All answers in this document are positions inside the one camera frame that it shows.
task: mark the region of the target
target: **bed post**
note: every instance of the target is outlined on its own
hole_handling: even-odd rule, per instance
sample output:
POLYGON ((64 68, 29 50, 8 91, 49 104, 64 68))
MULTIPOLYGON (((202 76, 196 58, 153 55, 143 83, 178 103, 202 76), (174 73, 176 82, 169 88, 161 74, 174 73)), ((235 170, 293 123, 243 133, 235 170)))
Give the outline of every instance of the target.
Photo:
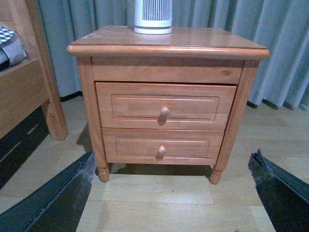
POLYGON ((38 58, 42 67, 48 99, 42 101, 47 126, 53 140, 64 140, 69 134, 60 103, 58 88, 35 0, 7 1, 16 30, 24 41, 29 59, 38 58))

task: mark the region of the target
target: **light blue curtain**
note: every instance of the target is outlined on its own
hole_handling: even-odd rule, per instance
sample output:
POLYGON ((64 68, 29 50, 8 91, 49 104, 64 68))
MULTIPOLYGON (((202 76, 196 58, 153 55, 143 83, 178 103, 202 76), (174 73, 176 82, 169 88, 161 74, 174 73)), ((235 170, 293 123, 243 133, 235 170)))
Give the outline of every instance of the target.
MULTIPOLYGON (((61 96, 81 90, 68 44, 107 25, 134 24, 134 0, 38 0, 61 96)), ((174 27, 222 28, 266 46, 249 101, 309 105, 308 0, 173 0, 174 27)))

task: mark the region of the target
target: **laminate floor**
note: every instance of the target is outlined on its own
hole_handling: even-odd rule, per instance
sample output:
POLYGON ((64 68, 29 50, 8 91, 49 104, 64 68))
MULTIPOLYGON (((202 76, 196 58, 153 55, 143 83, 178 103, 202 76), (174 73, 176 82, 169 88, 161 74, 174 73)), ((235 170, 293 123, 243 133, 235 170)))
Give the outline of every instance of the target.
MULTIPOLYGON (((91 150, 83 99, 63 103, 70 134, 48 136, 0 190, 4 212, 91 150)), ((207 166, 114 164, 111 178, 97 177, 78 232, 272 232, 248 169, 252 152, 309 182, 309 111, 246 108, 233 152, 218 185, 207 166)))

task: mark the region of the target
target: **wooden drawer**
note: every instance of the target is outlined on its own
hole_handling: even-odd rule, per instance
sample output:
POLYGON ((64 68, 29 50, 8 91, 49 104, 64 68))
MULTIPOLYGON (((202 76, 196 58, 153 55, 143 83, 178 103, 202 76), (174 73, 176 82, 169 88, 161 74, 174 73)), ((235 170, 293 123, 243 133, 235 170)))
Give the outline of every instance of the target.
POLYGON ((95 81, 238 84, 242 60, 92 58, 95 81))
POLYGON ((213 165, 223 131, 103 129, 107 162, 213 165))
POLYGON ((103 128, 198 131, 225 130, 236 90, 132 83, 96 83, 96 88, 103 128))

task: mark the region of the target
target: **drawer knob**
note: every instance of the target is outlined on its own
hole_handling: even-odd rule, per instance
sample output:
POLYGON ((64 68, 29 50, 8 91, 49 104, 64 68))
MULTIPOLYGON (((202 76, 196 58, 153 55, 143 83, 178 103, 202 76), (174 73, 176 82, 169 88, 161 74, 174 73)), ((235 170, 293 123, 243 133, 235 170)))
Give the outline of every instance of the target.
POLYGON ((169 109, 167 107, 163 107, 161 110, 161 115, 164 117, 169 116, 169 109))
POLYGON ((167 153, 167 150, 165 149, 164 146, 160 146, 158 153, 160 156, 164 156, 167 153))

